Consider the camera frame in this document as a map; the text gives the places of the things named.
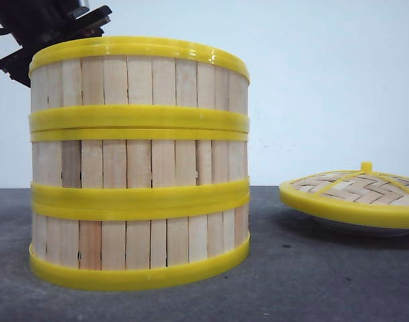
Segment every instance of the gray concrete surface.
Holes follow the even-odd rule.
[[[252,187],[251,254],[220,276],[162,290],[86,292],[28,268],[30,192],[0,190],[0,321],[409,321],[409,235],[321,228]]]

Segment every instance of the yellow lid knob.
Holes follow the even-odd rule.
[[[373,172],[373,164],[370,161],[361,162],[362,172]]]

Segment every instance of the white wall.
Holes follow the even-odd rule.
[[[409,176],[409,1],[96,1],[106,35],[209,44],[251,74],[252,184],[358,168]],[[0,58],[12,52],[0,38]],[[0,187],[32,177],[29,90],[0,73]]]

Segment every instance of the woven bamboo lid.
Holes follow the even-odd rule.
[[[284,182],[281,201],[294,209],[340,223],[409,229],[409,178],[374,172],[334,171]]]

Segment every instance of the black machine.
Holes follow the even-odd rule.
[[[0,0],[0,36],[11,34],[22,49],[0,59],[0,70],[30,87],[28,66],[39,50],[103,34],[111,10],[104,5],[89,11],[87,0]]]

